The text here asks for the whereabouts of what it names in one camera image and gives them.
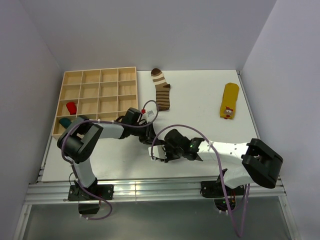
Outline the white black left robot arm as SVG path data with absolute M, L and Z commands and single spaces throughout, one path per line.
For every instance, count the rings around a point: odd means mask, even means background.
M 132 107 L 115 122 L 99 122 L 80 115 L 59 137 L 57 146 L 61 149 L 63 159 L 71 163 L 76 177 L 75 185 L 79 189 L 79 194 L 86 200 L 100 195 L 98 180 L 90 162 L 90 156 L 100 138 L 122 140 L 135 136 L 142 144 L 151 145 L 152 142 L 161 144 L 156 137 L 153 124 L 146 122 L 140 125 L 140 116 L 142 113 Z

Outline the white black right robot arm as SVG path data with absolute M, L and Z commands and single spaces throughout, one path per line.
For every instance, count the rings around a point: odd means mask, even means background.
M 170 130 L 160 147 L 154 146 L 153 153 L 166 163 L 180 158 L 215 161 L 223 174 L 216 183 L 216 189 L 222 195 L 251 183 L 267 189 L 275 188 L 284 161 L 258 138 L 248 143 L 208 142 L 203 137 L 188 139 L 177 129 Z

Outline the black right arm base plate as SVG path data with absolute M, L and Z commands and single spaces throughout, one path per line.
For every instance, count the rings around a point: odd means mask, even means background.
M 206 180 L 200 182 L 201 189 L 200 194 L 204 198 L 223 198 L 224 192 L 220 179 L 217 180 Z M 245 187 L 243 185 L 236 188 L 230 188 L 225 186 L 227 196 L 235 194 L 235 196 L 243 196 L 245 194 Z

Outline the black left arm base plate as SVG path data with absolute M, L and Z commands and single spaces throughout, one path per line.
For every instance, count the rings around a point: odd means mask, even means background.
M 114 193 L 113 184 L 98 184 L 92 194 L 105 200 L 112 200 Z M 91 201 L 97 200 L 95 197 L 84 192 L 78 185 L 71 185 L 67 197 L 68 201 Z

